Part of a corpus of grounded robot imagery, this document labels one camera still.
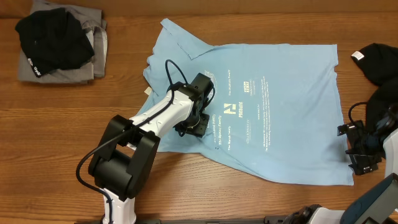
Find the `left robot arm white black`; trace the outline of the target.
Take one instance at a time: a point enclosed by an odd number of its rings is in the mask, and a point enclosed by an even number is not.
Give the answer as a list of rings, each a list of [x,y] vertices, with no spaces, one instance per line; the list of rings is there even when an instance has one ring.
[[[99,145],[87,155],[95,181],[91,188],[104,198],[102,223],[135,223],[134,200],[147,181],[161,137],[171,129],[203,137],[209,120],[203,110],[214,92],[211,81],[177,82],[146,112],[111,119]]]

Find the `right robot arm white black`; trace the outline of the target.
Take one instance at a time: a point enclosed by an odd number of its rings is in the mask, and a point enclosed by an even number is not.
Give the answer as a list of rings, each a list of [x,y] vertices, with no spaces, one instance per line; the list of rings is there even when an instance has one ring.
[[[365,133],[361,121],[338,126],[352,148],[346,153],[356,175],[368,174],[385,158],[384,179],[354,201],[346,210],[330,210],[319,204],[303,207],[277,223],[394,223],[389,215],[397,210],[397,120],[383,118],[376,130]]]

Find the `light blue t-shirt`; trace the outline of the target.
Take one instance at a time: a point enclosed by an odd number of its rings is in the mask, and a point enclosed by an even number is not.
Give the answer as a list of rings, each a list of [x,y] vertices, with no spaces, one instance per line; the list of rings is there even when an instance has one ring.
[[[336,84],[336,45],[209,45],[169,19],[147,59],[152,88],[143,111],[171,82],[211,78],[202,138],[168,132],[159,151],[199,153],[285,184],[353,185]]]

